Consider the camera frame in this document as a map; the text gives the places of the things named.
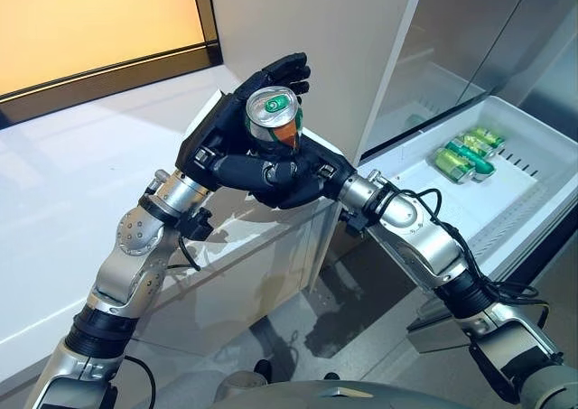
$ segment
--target window frame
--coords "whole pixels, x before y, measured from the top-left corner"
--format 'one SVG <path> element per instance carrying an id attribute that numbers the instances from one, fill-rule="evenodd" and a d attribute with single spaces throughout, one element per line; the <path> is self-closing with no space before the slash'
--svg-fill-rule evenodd
<path id="1" fill-rule="evenodd" d="M 131 88 L 223 64 L 212 0 L 195 0 L 205 42 L 0 95 L 0 129 Z"/>

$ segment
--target white countertop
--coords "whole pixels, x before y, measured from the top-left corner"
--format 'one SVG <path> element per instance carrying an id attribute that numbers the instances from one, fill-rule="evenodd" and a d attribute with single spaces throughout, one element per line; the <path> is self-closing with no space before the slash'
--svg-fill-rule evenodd
<path id="1" fill-rule="evenodd" d="M 120 217 L 156 169 L 173 170 L 182 134 L 210 96 L 237 84 L 219 66 L 0 131 L 0 266 L 7 282 L 0 292 L 0 382 L 48 356 L 68 332 Z M 215 231 L 207 242 L 191 243 L 207 269 L 167 277 L 164 289 L 172 289 L 159 302 L 328 204 L 279 211 L 242 191 L 218 191 L 206 205 Z"/>

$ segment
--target silver robot arm segment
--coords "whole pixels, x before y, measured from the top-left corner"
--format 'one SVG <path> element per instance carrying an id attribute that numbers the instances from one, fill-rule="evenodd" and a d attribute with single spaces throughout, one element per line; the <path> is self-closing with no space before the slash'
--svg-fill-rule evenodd
<path id="1" fill-rule="evenodd" d="M 503 299 L 479 269 L 471 268 L 451 230 L 435 223 L 421 200 L 378 171 L 367 179 L 350 176 L 339 198 L 348 223 L 365 214 L 367 232 L 417 285 L 444 301 L 469 337 L 480 371 L 503 400 L 525 408 L 578 404 L 578 372 L 563 365 L 562 353 L 516 299 Z"/>
<path id="2" fill-rule="evenodd" d="M 157 172 L 141 204 L 118 223 L 115 246 L 98 271 L 87 303 L 52 353 L 26 408 L 112 407 L 116 389 L 109 381 L 178 248 L 180 233 L 167 221 L 196 212 L 208 195 L 179 170 L 170 176 Z"/>

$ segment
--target soda can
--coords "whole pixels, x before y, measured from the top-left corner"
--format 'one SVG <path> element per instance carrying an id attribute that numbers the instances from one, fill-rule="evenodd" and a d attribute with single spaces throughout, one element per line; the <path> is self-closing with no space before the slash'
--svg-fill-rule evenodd
<path id="1" fill-rule="evenodd" d="M 458 135 L 456 138 L 484 159 L 491 159 L 496 155 L 496 150 L 491 145 L 481 141 L 476 135 L 466 133 Z"/>
<path id="2" fill-rule="evenodd" d="M 489 129 L 485 127 L 475 127 L 470 131 L 470 133 L 478 137 L 484 143 L 489 144 L 492 148 L 496 149 L 496 152 L 504 148 L 505 140 L 499 135 L 494 134 Z"/>
<path id="3" fill-rule="evenodd" d="M 468 146 L 462 141 L 456 138 L 446 144 L 445 148 L 458 154 L 462 158 L 466 158 L 473 165 L 475 170 L 473 178 L 476 181 L 484 181 L 496 172 L 496 169 L 491 163 L 485 161 L 482 157 L 478 156 L 477 153 L 470 150 L 470 148 L 468 148 Z"/>
<path id="4" fill-rule="evenodd" d="M 435 166 L 456 183 L 464 183 L 474 174 L 473 165 L 449 149 L 440 148 L 433 157 Z"/>
<path id="5" fill-rule="evenodd" d="M 261 150 L 285 155 L 299 149 L 302 111 L 292 90 L 261 88 L 249 97 L 246 111 L 245 126 Z"/>

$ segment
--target can lid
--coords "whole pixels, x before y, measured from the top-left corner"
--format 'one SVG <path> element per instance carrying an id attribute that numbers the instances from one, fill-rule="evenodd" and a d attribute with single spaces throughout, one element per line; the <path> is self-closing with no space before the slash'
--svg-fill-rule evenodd
<path id="1" fill-rule="evenodd" d="M 295 119 L 299 102 L 287 87 L 265 87 L 253 93 L 245 110 L 251 122 L 263 127 L 287 125 Z"/>

